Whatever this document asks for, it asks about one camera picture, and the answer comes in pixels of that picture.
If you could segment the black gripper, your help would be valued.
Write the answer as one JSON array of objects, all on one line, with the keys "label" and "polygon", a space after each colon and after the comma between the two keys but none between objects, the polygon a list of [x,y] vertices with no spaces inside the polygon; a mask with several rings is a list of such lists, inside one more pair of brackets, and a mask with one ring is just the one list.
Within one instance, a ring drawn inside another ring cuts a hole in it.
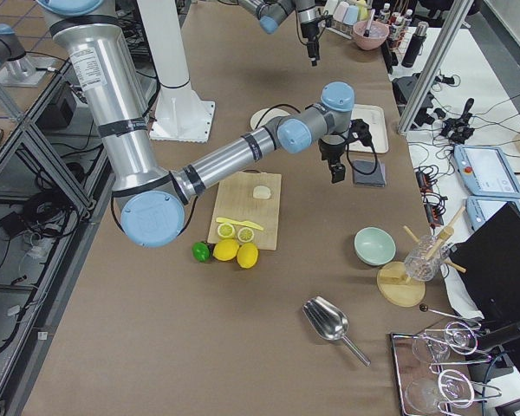
[{"label": "black gripper", "polygon": [[320,60],[318,36],[320,35],[320,24],[331,23],[333,16],[328,12],[320,12],[317,8],[297,11],[302,38],[307,41],[306,47],[310,63],[316,66]]},{"label": "black gripper", "polygon": [[326,136],[318,140],[322,160],[328,162],[331,172],[331,182],[339,183],[345,179],[345,166],[341,163],[341,156],[345,153],[346,145],[359,141],[363,146],[370,146],[369,125],[362,119],[354,119],[345,133]]}]

